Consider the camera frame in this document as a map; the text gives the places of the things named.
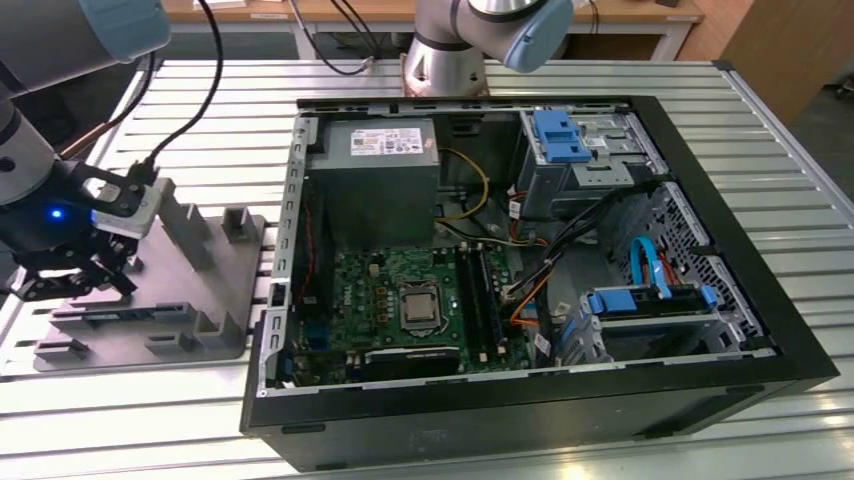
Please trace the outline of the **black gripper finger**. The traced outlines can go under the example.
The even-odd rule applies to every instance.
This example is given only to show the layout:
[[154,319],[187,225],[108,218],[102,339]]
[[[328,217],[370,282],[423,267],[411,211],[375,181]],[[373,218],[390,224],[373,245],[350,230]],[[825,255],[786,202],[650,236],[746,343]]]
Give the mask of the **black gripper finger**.
[[100,272],[95,275],[100,290],[112,288],[122,296],[138,289],[124,273],[128,260],[136,255],[139,241],[134,238],[104,238],[96,241],[94,262]]
[[24,302],[75,298],[92,291],[92,286],[78,273],[43,277],[23,267],[8,278],[6,288]]

